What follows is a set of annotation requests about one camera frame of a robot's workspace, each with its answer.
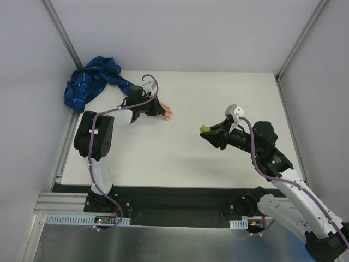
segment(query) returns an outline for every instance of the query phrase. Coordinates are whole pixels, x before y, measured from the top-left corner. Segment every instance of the robotic hand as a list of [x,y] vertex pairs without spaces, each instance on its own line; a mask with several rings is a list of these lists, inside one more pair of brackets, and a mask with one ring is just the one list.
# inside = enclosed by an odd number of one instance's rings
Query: robotic hand
[[[235,211],[245,216],[261,212],[274,218],[305,243],[315,261],[334,261],[349,248],[349,222],[343,222],[322,203],[298,176],[292,163],[275,147],[278,136],[272,124],[259,121],[252,127],[243,113],[240,107],[229,106],[225,111],[226,119],[212,127],[202,126],[200,136],[221,150],[232,145],[251,153],[257,172],[288,197],[296,209],[257,187],[234,206]],[[248,124],[252,137],[238,125],[240,120]]]
[[[144,81],[143,87],[131,86],[129,95],[124,98],[120,107],[127,107],[146,102],[154,96],[154,89],[156,88],[154,81]],[[171,119],[168,113],[172,113],[171,109],[159,100],[154,99],[149,103],[130,109],[132,111],[131,123],[139,118],[140,113],[145,113],[147,116],[162,115],[165,120]]]

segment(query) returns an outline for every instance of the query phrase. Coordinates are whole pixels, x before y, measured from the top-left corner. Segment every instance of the black rail base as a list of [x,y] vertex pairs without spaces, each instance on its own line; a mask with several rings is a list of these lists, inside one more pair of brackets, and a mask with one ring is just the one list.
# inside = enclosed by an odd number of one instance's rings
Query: black rail base
[[[85,212],[114,213],[115,206],[90,186],[55,185],[53,192],[88,193]],[[229,220],[241,219],[235,204],[250,188],[113,187],[109,196],[121,206],[132,225],[157,227],[229,228]],[[285,197],[277,189],[268,190]]]

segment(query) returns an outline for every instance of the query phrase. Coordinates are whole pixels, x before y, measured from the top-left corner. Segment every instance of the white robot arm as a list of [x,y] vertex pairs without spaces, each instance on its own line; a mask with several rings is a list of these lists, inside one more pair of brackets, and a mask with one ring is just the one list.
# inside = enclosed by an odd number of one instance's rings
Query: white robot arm
[[[257,172],[276,186],[296,209],[279,202],[261,187],[253,189],[234,209],[242,215],[259,211],[274,218],[305,243],[316,261],[334,261],[349,248],[349,222],[344,223],[322,203],[275,147],[278,136],[271,123],[259,121],[252,127],[243,113],[240,107],[229,106],[226,120],[212,127],[202,126],[200,136],[221,150],[232,145],[251,153]],[[236,128],[240,120],[247,122],[253,136]]]
[[[122,126],[124,124],[129,124],[132,122],[132,111],[129,109],[115,111],[115,112],[108,114],[108,116],[111,116],[114,118],[113,128]],[[110,147],[108,142],[106,143],[105,146],[108,148]],[[90,166],[92,168],[93,176],[95,179],[95,183],[92,183],[92,185],[91,185],[92,192],[94,192],[95,194],[101,195],[99,190],[97,190],[97,188],[96,188],[96,185],[98,185],[99,188],[105,194],[108,195],[112,186],[113,186],[113,183],[111,182],[110,174],[108,171],[107,158],[101,157],[99,161],[97,161],[94,158],[91,158],[92,164],[89,163],[87,156],[85,156],[83,159],[85,160],[85,162],[87,164],[87,168],[89,168]]]

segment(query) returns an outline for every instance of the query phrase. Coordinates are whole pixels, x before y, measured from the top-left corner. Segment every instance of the metal frame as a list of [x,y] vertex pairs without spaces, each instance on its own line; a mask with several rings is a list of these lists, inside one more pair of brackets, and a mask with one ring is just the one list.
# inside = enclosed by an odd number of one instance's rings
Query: metal frame
[[21,262],[34,261],[35,254],[39,247],[41,233],[45,225],[47,214],[33,214],[25,242],[22,246],[19,260]]
[[330,0],[320,0],[318,3],[317,7],[315,8],[314,12],[311,14],[309,20],[307,21],[304,29],[300,33],[298,39],[296,40],[294,46],[291,49],[291,52],[288,54],[284,64],[282,65],[279,73],[276,75],[276,80],[279,82],[281,78],[285,75],[285,72],[288,69],[288,66],[294,59],[295,55],[299,51],[300,47],[304,43],[304,40],[307,38],[309,35],[311,29],[314,27],[316,21],[319,19],[320,15],[323,13],[325,7],[327,4],[330,2]]
[[81,68],[82,67],[82,63],[74,49],[73,44],[71,43],[67,32],[65,31],[65,28],[61,22],[61,20],[59,19],[57,12],[55,10],[55,8],[53,7],[52,3],[50,0],[41,0],[44,8],[46,9],[47,13],[49,14],[49,17],[53,23],[53,25],[55,26],[59,37],[61,38],[65,48],[67,49],[71,59],[73,60],[76,68]]
[[305,183],[309,186],[309,180],[308,180],[308,177],[306,175],[306,172],[305,172],[305,169],[304,169],[304,164],[303,164],[302,158],[300,157],[298,143],[297,143],[296,137],[294,135],[294,129],[293,129],[294,125],[292,124],[291,116],[290,116],[289,110],[287,108],[285,97],[284,97],[284,95],[282,93],[280,82],[277,79],[276,79],[276,85],[278,86],[279,96],[280,96],[280,99],[281,99],[282,107],[284,108],[284,113],[285,113],[285,116],[286,116],[288,129],[290,130],[290,134],[291,134],[294,150],[296,152],[296,156],[297,156],[297,159],[298,159],[300,173],[301,173],[302,177],[305,179]]
[[34,214],[86,214],[83,211],[87,194],[41,193]]
[[52,191],[56,182],[60,183],[62,180],[64,167],[68,159],[70,145],[73,142],[75,129],[79,120],[79,115],[80,113],[75,110],[73,110],[73,112],[71,113],[68,129],[64,136],[63,147],[61,149],[61,153],[59,154],[59,159],[58,159],[57,166],[55,168],[54,177],[52,178],[50,191]]

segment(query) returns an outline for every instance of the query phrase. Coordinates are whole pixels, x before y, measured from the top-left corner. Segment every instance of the white panel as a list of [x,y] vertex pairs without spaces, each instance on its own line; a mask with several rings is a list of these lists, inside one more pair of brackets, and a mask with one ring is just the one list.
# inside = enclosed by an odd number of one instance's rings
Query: white panel
[[0,260],[16,261],[63,142],[74,65],[40,1],[1,1],[0,24]]
[[83,64],[277,73],[318,0],[53,0]]
[[281,82],[311,186],[345,221],[349,221],[348,13],[349,1],[329,2]]
[[[140,84],[148,72],[123,72]],[[199,128],[225,119],[236,103],[252,123],[270,121],[279,136],[276,145],[299,171],[290,131],[271,73],[150,72],[159,82],[159,99],[173,110],[172,121],[141,115],[113,131],[108,153],[115,185],[163,187],[274,188],[258,175],[251,155],[232,146],[221,151],[199,136]],[[86,110],[102,112],[123,99],[117,87],[107,86]],[[62,184],[91,184],[78,150],[71,147]]]

